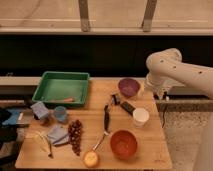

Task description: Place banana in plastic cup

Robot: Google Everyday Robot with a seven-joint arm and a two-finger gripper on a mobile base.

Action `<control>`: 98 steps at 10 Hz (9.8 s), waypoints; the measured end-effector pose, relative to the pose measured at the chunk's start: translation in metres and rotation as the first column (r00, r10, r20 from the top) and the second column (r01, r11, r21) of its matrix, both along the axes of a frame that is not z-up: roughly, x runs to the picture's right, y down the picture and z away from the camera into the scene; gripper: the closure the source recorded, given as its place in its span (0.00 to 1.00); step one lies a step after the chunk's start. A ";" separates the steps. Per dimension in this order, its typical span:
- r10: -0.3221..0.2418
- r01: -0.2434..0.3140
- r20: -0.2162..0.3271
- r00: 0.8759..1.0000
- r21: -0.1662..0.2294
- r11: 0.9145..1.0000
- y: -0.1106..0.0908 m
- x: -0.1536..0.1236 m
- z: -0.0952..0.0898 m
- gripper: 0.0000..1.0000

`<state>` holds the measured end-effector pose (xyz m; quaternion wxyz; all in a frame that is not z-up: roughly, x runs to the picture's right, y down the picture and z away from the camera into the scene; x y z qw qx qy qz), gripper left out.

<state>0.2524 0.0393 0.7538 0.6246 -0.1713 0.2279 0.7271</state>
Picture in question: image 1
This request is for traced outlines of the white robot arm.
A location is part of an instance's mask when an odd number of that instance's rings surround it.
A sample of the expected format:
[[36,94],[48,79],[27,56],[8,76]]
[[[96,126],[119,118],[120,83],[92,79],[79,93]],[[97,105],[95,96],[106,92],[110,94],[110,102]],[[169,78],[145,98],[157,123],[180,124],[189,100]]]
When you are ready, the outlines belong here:
[[[146,66],[149,73],[144,87],[158,97],[161,97],[166,78],[171,78],[213,99],[213,67],[183,63],[181,52],[176,48],[152,53],[146,60]],[[203,130],[193,171],[213,171],[213,114]]]

